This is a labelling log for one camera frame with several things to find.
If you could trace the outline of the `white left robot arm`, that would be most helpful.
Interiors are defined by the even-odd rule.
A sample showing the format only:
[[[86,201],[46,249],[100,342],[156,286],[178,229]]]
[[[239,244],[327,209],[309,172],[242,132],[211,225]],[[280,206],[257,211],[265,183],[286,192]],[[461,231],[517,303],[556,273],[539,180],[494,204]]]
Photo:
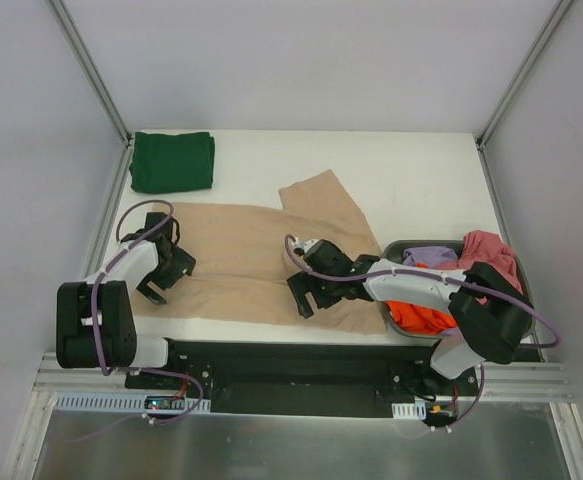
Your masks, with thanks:
[[[64,369],[145,369],[159,388],[175,387],[181,363],[169,356],[169,341],[137,333],[131,297],[153,306],[163,293],[191,275],[196,260],[179,246],[180,225],[172,216],[148,213],[145,224],[125,235],[105,266],[57,291],[56,358]]]

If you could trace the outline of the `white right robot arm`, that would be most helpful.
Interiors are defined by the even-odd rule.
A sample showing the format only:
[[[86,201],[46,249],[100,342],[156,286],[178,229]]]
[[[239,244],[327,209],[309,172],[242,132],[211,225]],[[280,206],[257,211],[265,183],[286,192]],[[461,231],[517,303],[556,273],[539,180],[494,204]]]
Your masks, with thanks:
[[[455,332],[434,346],[421,369],[422,385],[432,394],[444,394],[484,361],[511,363],[532,326],[530,303],[483,262],[467,270],[435,270],[374,255],[351,259],[328,240],[293,235],[285,236],[284,248],[299,269],[287,284],[303,318],[342,300],[402,302],[450,315]]]

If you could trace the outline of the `beige t shirt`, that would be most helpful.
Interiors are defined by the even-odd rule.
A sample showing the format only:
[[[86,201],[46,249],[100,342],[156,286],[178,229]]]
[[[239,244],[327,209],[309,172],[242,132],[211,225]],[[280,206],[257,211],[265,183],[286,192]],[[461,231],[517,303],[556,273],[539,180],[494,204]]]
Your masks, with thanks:
[[[134,314],[153,318],[304,325],[356,334],[383,334],[380,307],[341,300],[303,318],[286,280],[297,273],[284,238],[326,239],[350,258],[380,254],[367,219],[330,170],[279,191],[281,208],[177,203],[180,247],[196,260],[191,275],[164,294],[157,306],[134,293]]]

